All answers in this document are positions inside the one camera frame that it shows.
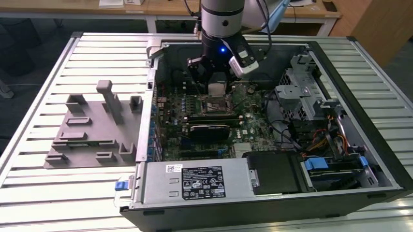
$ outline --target cardboard box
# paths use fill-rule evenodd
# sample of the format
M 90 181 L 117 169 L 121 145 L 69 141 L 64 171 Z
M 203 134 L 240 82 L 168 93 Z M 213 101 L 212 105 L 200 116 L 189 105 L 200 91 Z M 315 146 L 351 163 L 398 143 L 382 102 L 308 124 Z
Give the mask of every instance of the cardboard box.
M 124 0 L 124 4 L 141 5 L 144 0 Z
M 98 0 L 98 8 L 121 8 L 122 0 Z

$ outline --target barcode sticker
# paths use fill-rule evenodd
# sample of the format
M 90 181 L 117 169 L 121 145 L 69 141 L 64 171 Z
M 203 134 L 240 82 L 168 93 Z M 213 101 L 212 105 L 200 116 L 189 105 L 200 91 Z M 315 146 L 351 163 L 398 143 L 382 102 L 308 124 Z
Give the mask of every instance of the barcode sticker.
M 179 173 L 181 172 L 181 164 L 168 164 L 165 168 L 167 173 Z

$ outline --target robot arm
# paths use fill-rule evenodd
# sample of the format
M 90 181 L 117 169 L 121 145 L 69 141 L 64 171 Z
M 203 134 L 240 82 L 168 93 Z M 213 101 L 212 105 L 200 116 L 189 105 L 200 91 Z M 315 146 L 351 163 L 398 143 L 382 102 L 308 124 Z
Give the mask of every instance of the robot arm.
M 269 29 L 269 17 L 264 13 L 260 2 L 255 0 L 264 19 L 263 27 Z M 290 0 L 280 0 L 271 15 L 272 27 L 280 21 L 286 6 Z M 265 52 L 252 51 L 244 37 L 241 36 L 241 20 L 244 11 L 243 0 L 201 0 L 200 2 L 201 21 L 201 46 L 200 58 L 188 59 L 188 69 L 193 80 L 197 83 L 208 83 L 215 73 L 224 73 L 227 81 L 231 81 L 228 69 L 240 78 L 257 68 L 257 62 L 264 59 Z M 205 69 L 203 74 L 196 73 L 197 65 Z

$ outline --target wooden desk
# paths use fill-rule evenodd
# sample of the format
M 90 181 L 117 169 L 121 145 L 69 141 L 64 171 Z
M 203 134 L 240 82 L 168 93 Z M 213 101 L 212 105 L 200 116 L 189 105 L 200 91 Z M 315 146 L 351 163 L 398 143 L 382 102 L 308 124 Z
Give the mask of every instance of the wooden desk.
M 199 0 L 187 0 L 196 11 Z M 144 19 L 148 32 L 156 33 L 156 20 L 193 20 L 183 0 L 145 0 L 124 8 L 98 9 L 98 0 L 0 0 L 0 17 L 73 18 L 73 19 Z M 327 36 L 340 13 L 326 11 L 320 0 L 304 7 L 288 7 L 283 23 L 322 24 L 318 35 Z

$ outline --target motherboard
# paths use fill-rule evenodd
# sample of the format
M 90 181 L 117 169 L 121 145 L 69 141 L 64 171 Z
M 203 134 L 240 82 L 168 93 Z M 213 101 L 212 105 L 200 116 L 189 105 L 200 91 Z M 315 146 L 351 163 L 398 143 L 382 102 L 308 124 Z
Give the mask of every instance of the motherboard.
M 159 89 L 163 161 L 236 158 L 247 151 L 276 150 L 261 108 L 267 90 L 240 83 L 215 95 Z

